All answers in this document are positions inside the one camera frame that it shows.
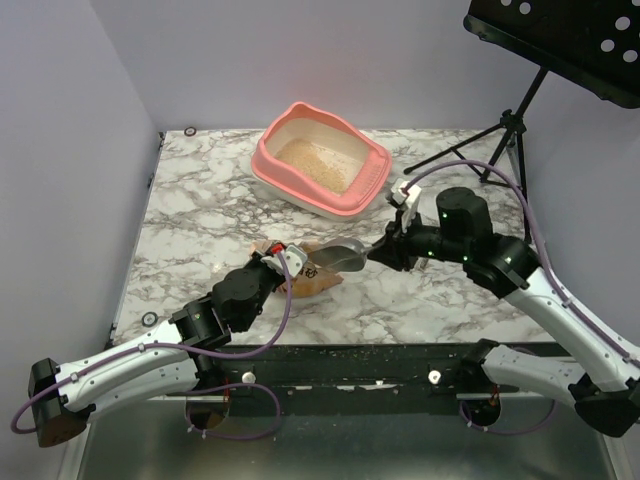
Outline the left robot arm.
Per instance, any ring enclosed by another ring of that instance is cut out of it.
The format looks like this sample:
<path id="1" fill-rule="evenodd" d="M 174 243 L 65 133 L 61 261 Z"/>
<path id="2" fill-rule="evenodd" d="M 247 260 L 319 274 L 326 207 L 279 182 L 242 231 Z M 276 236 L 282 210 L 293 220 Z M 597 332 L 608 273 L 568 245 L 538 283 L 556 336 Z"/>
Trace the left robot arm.
<path id="1" fill-rule="evenodd" d="M 214 393 L 219 347 L 248 331 L 268 297 L 290 286 L 301 261 L 280 246 L 255 252 L 207 295 L 187 303 L 141 336 L 82 360 L 59 364 L 50 358 L 31 368 L 29 403 L 38 445 L 48 448 L 82 433 L 109 410 L 129 402 L 193 389 Z"/>

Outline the pink and white litter box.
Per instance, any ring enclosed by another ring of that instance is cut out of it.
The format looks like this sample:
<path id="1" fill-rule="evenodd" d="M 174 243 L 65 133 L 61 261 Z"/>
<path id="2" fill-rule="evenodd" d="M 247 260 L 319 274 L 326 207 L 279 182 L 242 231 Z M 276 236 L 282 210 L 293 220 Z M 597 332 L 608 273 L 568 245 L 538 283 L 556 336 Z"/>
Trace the pink and white litter box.
<path id="1" fill-rule="evenodd" d="M 253 175 L 280 198 L 336 220 L 363 213 L 380 193 L 390 153 L 351 123 L 295 102 L 265 130 Z"/>

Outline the peach cat litter bag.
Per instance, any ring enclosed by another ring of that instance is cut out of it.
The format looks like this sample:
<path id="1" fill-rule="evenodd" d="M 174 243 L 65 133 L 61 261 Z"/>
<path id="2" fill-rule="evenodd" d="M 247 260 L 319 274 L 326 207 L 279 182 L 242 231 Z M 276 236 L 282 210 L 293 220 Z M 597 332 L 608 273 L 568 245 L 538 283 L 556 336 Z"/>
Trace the peach cat litter bag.
<path id="1" fill-rule="evenodd" d="M 274 240 L 253 241 L 249 253 L 252 254 L 255 250 L 265 252 L 274 242 Z M 320 243 L 317 240 L 302 240 L 298 245 L 307 254 L 310 254 L 320 246 Z M 316 296 L 323 291 L 340 285 L 343 281 L 344 279 L 340 274 L 307 261 L 302 270 L 292 280 L 292 296 L 294 298 Z M 286 283 L 280 285 L 276 291 L 283 295 L 286 294 L 288 291 Z"/>

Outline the beige cat litter pile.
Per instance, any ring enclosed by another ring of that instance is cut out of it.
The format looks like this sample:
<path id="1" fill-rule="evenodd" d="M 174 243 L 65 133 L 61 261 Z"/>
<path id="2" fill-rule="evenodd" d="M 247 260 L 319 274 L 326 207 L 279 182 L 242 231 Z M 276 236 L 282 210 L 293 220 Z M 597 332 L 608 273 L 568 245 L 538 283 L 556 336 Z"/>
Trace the beige cat litter pile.
<path id="1" fill-rule="evenodd" d="M 296 139 L 286 143 L 276 153 L 275 158 L 297 169 L 332 193 L 343 194 L 347 189 L 343 173 L 323 160 L 319 153 L 320 150 L 311 142 Z"/>

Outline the metal litter scoop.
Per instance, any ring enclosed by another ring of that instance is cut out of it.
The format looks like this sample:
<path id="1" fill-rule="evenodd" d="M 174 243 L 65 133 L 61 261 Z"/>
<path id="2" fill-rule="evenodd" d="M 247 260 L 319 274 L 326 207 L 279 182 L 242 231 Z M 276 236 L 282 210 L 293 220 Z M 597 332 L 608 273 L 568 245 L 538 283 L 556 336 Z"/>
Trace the metal litter scoop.
<path id="1" fill-rule="evenodd" d="M 315 265 L 333 272 L 358 272 L 364 269 L 371 245 L 345 237 L 337 238 L 320 245 L 308 254 Z"/>

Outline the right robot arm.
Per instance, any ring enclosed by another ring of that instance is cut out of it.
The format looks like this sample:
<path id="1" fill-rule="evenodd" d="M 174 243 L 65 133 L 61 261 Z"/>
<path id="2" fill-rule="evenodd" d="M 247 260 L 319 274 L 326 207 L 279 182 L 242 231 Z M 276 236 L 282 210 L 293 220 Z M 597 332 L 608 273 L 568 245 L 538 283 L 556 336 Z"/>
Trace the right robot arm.
<path id="1" fill-rule="evenodd" d="M 406 181 L 388 200 L 396 216 L 368 259 L 396 271 L 418 259 L 462 265 L 467 277 L 533 319 L 573 358 L 566 364 L 482 339 L 461 361 L 459 378 L 469 390 L 491 384 L 541 394 L 575 410 L 591 428 L 622 437 L 639 419 L 638 348 L 599 319 L 589 319 L 540 256 L 523 240 L 494 232 L 485 200 L 465 187 L 439 193 L 439 223 L 423 224 L 421 190 Z"/>

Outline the aluminium frame rail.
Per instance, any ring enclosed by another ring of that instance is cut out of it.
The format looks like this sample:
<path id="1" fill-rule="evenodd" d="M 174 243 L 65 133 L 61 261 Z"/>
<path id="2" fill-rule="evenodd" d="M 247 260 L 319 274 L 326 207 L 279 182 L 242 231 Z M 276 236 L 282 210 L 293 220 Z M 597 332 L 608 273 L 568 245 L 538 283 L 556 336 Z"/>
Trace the aluminium frame rail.
<path id="1" fill-rule="evenodd" d="M 569 391 L 586 371 L 576 363 L 564 363 L 518 353 L 508 347 L 493 349 L 481 364 L 488 380 L 498 385 L 531 391 L 566 405 L 575 403 Z M 202 395 L 194 360 L 166 351 L 139 353 L 132 359 L 98 365 L 85 376 L 74 375 L 67 393 L 67 407 L 80 411 L 90 405 L 105 413 L 127 403 L 162 395 Z"/>

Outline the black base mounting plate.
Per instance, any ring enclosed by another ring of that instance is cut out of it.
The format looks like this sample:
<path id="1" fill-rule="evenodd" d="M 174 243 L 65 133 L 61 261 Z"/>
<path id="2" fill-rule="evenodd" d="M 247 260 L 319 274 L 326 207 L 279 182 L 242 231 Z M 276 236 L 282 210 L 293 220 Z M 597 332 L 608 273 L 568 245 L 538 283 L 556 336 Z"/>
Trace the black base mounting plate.
<path id="1" fill-rule="evenodd" d="M 493 415 L 512 397 L 530 394 L 498 385 L 473 366 L 473 344 L 276 345 L 248 357 L 249 345 L 224 348 L 227 359 L 205 360 L 212 371 L 198 385 L 224 386 L 233 416 L 454 415 L 468 400 Z"/>

